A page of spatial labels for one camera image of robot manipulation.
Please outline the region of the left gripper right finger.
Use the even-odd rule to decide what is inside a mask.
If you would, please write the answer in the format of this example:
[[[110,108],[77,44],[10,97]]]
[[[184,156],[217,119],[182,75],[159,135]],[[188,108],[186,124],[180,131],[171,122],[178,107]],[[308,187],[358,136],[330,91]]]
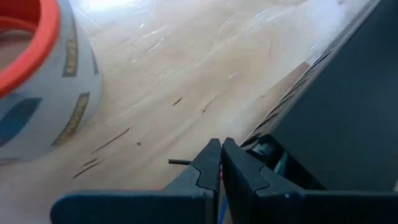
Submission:
[[[232,138],[221,161],[233,224],[398,224],[397,192],[306,190]]]

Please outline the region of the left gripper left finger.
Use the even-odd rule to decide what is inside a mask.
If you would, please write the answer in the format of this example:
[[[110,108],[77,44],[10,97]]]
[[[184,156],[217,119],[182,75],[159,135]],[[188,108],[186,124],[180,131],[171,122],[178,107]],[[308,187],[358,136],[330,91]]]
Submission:
[[[52,224],[217,224],[221,143],[211,139],[160,190],[79,190],[58,199]]]

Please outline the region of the black slotted cable duct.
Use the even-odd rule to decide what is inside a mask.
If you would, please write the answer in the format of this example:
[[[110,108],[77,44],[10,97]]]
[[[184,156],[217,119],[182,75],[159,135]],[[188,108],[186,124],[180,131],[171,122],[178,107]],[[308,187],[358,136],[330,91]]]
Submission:
[[[328,190],[398,184],[398,0],[369,0],[243,142]]]

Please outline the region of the orange tape roll dispenser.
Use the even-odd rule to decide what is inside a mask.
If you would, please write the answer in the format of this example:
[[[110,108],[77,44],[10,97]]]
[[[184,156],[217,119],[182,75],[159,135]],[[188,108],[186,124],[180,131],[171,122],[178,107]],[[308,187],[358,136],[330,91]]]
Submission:
[[[67,142],[95,113],[102,80],[69,0],[0,0],[0,162]]]

